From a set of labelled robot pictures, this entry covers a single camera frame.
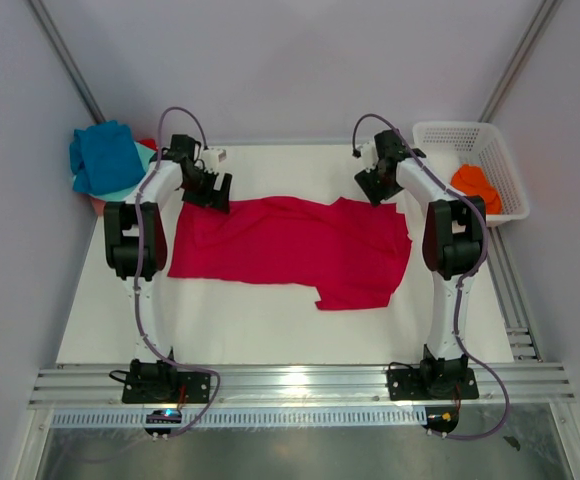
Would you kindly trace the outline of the magenta t shirt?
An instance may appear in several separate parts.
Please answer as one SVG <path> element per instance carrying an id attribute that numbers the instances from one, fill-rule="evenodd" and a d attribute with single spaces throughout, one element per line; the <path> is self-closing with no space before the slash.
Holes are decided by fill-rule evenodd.
<path id="1" fill-rule="evenodd" d="M 395 205 L 339 198 L 234 201 L 229 213 L 183 205 L 169 277 L 316 290 L 322 311 L 387 306 L 402 283 L 412 241 Z"/>

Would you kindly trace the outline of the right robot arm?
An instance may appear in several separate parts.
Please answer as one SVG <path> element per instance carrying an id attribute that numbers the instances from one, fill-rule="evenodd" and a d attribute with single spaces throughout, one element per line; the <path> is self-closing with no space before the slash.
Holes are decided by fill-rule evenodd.
<path id="1" fill-rule="evenodd" d="M 462 331 L 473 277 L 486 259 L 485 205 L 441 180 L 421 151 L 394 130 L 352 147 L 363 163 L 355 180 L 373 206 L 406 191 L 425 213 L 422 256 L 433 279 L 432 324 L 418 365 L 391 363 L 391 400 L 479 396 Z"/>

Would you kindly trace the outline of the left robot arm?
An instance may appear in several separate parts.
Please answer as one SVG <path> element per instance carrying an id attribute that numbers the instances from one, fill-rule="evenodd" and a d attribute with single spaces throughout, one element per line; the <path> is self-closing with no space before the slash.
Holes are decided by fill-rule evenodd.
<path id="1" fill-rule="evenodd" d="M 124 200 L 104 207 L 106 262 L 124 284 L 137 329 L 128 369 L 110 374 L 124 385 L 124 403 L 208 401 L 211 374 L 183 371 L 167 343 L 157 294 L 168 260 L 161 210 L 180 190 L 187 203 L 228 213 L 232 175 L 219 172 L 225 158 L 223 149 L 174 135 L 169 146 L 157 150 L 137 187 Z"/>

